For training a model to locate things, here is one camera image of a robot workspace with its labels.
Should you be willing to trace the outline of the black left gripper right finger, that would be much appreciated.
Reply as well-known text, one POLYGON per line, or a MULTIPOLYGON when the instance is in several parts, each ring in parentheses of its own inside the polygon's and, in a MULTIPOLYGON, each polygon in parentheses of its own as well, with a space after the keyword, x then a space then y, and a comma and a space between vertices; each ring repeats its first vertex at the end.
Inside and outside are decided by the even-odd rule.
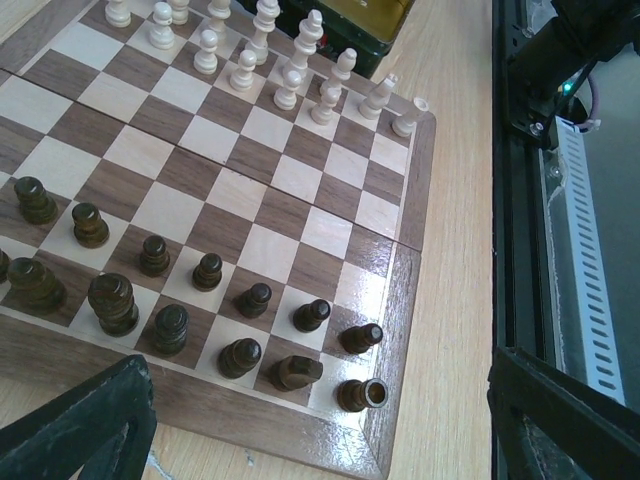
POLYGON ((487 400, 511 479, 637 479, 639 414, 518 348, 499 347, 487 400))

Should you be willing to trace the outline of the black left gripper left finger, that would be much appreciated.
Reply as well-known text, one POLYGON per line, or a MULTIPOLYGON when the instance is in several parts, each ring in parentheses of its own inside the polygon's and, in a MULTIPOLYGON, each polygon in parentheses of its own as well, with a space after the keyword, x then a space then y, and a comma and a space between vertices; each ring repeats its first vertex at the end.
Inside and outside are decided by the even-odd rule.
POLYGON ((145 358, 130 355, 1 429, 3 479, 139 479, 157 428, 145 358))

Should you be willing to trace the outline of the wooden folding chess board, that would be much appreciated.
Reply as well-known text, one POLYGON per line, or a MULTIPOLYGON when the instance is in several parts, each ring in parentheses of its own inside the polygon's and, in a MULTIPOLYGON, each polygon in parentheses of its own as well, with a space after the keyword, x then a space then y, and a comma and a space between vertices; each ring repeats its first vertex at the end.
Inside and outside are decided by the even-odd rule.
POLYGON ((417 293, 436 120, 402 138, 393 96, 379 117, 360 103, 372 83, 344 82, 328 125, 311 118, 331 62, 309 59, 293 109, 273 98, 292 41, 275 33, 249 90, 230 77, 253 30, 221 28, 213 75, 193 65, 207 5, 194 1, 168 50, 151 45, 154 5, 132 1, 110 25, 101 1, 53 1, 1 41, 1 248, 64 284, 65 304, 31 313, 1 287, 1 373, 69 388, 143 355, 159 420, 358 479, 388 476, 417 293), (139 321, 107 335, 90 282, 119 273, 139 321), (153 346, 154 318, 187 309, 184 348, 153 346), (340 334, 378 324, 363 354, 340 334), (217 358, 253 338, 259 363, 237 379, 217 358), (320 380, 284 392, 278 361, 320 361, 320 380), (347 380, 383 380, 388 400, 352 413, 347 380))

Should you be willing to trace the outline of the white bishop on board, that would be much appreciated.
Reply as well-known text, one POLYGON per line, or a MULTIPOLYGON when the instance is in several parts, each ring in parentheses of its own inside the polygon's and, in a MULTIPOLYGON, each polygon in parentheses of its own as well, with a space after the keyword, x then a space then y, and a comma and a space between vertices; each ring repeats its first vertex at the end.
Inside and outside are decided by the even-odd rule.
POLYGON ((378 118, 382 109, 389 103, 397 82, 398 76, 394 73, 389 73, 360 103, 358 107, 359 113, 369 120, 378 118))

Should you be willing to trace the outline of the dark queen piece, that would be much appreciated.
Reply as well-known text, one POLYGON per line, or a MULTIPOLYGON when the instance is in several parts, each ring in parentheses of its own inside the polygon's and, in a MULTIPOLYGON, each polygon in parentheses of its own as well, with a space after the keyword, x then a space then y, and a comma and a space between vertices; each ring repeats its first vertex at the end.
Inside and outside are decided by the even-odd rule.
POLYGON ((154 318, 153 346, 162 355, 178 354, 186 345, 189 312, 179 304, 163 307, 154 318))

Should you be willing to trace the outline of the dark king piece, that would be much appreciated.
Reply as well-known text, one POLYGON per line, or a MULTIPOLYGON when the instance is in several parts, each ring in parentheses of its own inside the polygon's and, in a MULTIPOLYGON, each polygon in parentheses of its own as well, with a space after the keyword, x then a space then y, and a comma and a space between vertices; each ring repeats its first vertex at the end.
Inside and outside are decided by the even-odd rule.
POLYGON ((139 309, 133 286, 122 274, 105 273, 95 277, 89 285, 88 301, 107 335, 122 337, 138 324, 139 309))

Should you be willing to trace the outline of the dark bishop piece near corner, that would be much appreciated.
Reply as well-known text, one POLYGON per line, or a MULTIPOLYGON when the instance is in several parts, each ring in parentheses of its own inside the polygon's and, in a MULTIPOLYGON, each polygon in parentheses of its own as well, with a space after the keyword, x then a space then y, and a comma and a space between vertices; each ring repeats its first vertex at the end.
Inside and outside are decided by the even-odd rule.
POLYGON ((251 371, 260 361, 262 348, 257 340, 243 338, 225 346, 218 355, 220 374, 228 379, 237 379, 251 371))

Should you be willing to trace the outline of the dark bishop piece far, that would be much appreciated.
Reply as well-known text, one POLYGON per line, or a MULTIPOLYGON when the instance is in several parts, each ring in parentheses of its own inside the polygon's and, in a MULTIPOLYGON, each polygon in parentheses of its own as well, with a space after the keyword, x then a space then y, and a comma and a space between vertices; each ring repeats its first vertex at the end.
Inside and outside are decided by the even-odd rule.
POLYGON ((12 260, 7 278, 16 301, 28 312, 49 314, 61 308, 66 300, 64 284, 36 259, 19 257, 12 260))

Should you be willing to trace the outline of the dark knight piece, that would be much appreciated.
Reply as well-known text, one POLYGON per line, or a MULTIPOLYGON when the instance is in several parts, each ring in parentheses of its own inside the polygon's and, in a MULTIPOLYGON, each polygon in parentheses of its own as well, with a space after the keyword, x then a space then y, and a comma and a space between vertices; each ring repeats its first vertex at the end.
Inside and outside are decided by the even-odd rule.
POLYGON ((276 362, 270 369, 272 385, 284 392, 305 388, 321 379, 323 364, 309 357, 290 355, 276 362))

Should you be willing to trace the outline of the dark rook corner piece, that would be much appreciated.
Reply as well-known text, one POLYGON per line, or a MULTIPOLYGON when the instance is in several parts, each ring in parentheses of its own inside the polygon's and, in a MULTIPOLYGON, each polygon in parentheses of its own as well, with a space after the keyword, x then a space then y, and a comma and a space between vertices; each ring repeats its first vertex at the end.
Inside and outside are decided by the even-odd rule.
POLYGON ((336 399, 339 406, 347 412, 357 413, 367 408, 378 409, 387 403, 388 387, 378 378, 365 381, 347 380, 339 385, 336 399))

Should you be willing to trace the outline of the dark pawn advanced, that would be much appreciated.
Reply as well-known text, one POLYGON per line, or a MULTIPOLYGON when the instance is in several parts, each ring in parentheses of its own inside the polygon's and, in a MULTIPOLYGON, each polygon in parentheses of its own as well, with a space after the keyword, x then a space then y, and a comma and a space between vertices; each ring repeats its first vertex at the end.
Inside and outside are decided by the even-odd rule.
POLYGON ((345 351, 351 354, 363 354, 383 339, 382 328, 375 323, 354 326, 340 334, 339 341, 345 351))

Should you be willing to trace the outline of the white bishop near corner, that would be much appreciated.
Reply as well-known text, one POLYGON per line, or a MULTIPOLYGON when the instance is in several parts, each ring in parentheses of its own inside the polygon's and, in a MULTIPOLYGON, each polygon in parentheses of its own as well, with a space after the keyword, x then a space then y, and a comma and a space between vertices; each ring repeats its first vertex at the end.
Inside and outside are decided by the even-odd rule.
POLYGON ((323 88, 338 88, 343 86, 350 76, 357 62, 357 51, 353 48, 346 48, 338 57, 335 65, 331 69, 329 78, 323 83, 323 88))

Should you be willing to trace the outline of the gold metal tray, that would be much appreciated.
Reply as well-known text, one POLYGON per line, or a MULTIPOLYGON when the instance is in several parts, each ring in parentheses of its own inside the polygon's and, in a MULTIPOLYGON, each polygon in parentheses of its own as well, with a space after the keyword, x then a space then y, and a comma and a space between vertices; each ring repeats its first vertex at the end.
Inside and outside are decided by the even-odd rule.
POLYGON ((357 52, 355 72, 370 78, 391 51, 414 0, 283 0, 276 26, 295 37, 311 10, 321 12, 319 53, 335 61, 348 48, 357 52))

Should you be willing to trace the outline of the black frame rail front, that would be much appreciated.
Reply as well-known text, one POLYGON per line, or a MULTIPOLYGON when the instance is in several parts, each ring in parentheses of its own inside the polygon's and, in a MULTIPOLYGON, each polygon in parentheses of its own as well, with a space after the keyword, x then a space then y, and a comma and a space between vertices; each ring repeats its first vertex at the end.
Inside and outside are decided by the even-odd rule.
POLYGON ((553 125, 577 90, 559 93, 572 74, 584 81, 598 62, 639 43, 636 1, 554 1, 556 17, 528 33, 523 1, 492 12, 492 172, 494 344, 552 363, 548 249, 540 152, 557 143, 553 125))

